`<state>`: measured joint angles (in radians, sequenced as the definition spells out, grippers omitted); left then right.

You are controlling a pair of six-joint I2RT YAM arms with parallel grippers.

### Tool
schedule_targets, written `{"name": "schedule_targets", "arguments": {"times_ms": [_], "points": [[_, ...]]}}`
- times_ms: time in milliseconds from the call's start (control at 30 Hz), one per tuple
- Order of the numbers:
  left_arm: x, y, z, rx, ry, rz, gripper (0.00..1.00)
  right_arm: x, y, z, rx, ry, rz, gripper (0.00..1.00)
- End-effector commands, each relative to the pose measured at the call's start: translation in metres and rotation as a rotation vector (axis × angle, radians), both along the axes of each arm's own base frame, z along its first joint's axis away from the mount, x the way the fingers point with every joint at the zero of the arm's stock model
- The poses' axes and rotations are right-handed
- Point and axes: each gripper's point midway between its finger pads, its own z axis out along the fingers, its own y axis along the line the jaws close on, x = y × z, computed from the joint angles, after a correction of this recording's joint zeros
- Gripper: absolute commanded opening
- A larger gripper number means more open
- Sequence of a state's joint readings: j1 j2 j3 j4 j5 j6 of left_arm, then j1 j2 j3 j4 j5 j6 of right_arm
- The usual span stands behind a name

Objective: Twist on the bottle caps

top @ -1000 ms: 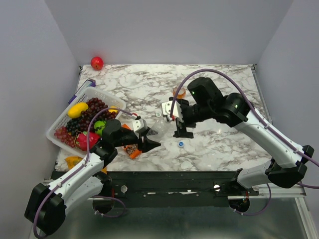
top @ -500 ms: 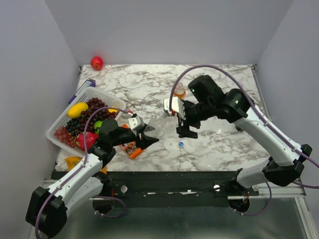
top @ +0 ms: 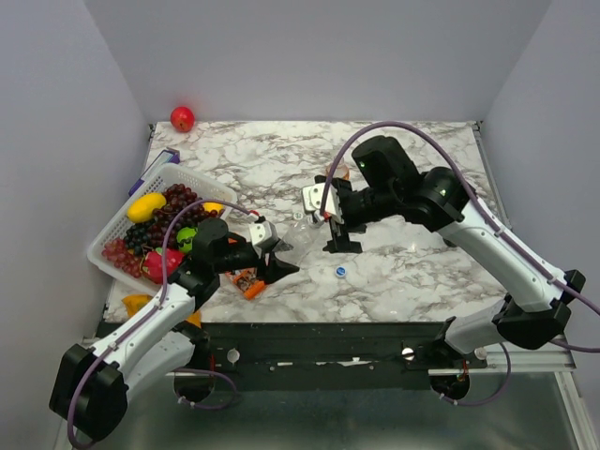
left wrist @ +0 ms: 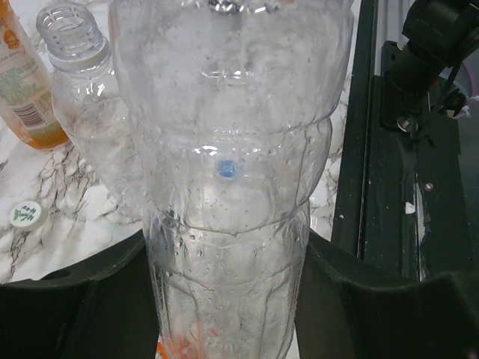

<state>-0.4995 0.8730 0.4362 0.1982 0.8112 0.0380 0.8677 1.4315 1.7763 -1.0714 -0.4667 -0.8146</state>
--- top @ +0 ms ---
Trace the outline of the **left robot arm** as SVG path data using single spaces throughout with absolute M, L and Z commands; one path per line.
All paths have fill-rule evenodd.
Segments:
M 157 295 L 111 335 L 62 356 L 49 407 L 67 422 L 75 449 L 88 449 L 110 435 L 129 402 L 172 370 L 201 368 L 208 356 L 201 332 L 185 319 L 204 305 L 227 272 L 253 268 L 266 284 L 298 272 L 296 248 L 264 219 L 248 227 L 249 237 L 230 232 L 220 218 L 203 221 L 191 250 Z

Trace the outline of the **clear bottle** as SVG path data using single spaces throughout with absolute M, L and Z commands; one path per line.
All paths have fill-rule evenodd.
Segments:
M 312 217 L 304 217 L 297 221 L 282 238 L 293 244 L 294 249 L 278 251 L 277 256 L 286 263 L 299 265 L 318 239 L 322 226 L 322 222 L 314 221 Z

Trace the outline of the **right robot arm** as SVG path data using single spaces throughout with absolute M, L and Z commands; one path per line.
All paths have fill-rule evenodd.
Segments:
M 383 135 L 352 152 L 367 187 L 318 177 L 303 195 L 306 209 L 330 224 L 330 253 L 361 251 L 349 238 L 371 222 L 401 216 L 463 249 L 506 291 L 503 300 L 447 320 L 431 344 L 433 360 L 450 368 L 479 347 L 509 342 L 537 350 L 555 342 L 571 318 L 585 277 L 544 262 L 496 219 L 453 164 L 419 172 L 401 144 Z

